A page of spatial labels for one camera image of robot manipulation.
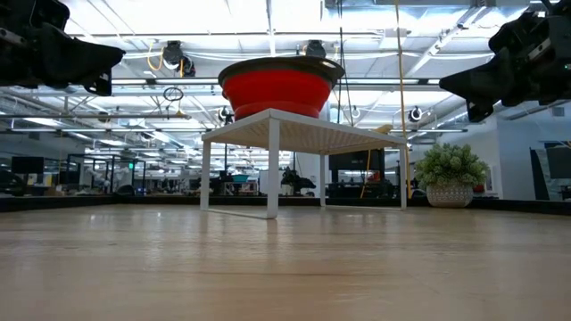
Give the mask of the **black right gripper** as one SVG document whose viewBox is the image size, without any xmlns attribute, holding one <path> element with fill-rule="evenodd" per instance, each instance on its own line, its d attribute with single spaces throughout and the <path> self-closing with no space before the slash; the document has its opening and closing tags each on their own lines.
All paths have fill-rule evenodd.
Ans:
<svg viewBox="0 0 571 321">
<path fill-rule="evenodd" d="M 495 53 L 487 63 L 451 74 L 439 87 L 463 98 L 468 120 L 480 122 L 501 102 L 540 105 L 570 98 L 570 11 L 553 9 L 545 16 L 524 12 L 489 41 Z"/>
</svg>

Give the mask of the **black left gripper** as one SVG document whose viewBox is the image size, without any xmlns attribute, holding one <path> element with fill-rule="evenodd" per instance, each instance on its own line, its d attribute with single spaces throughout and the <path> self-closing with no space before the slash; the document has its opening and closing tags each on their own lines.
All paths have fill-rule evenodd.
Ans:
<svg viewBox="0 0 571 321">
<path fill-rule="evenodd" d="M 112 95 L 112 68 L 123 50 L 69 37 L 52 24 L 24 30 L 25 37 L 1 26 L 1 86 L 82 85 L 90 94 Z"/>
</svg>

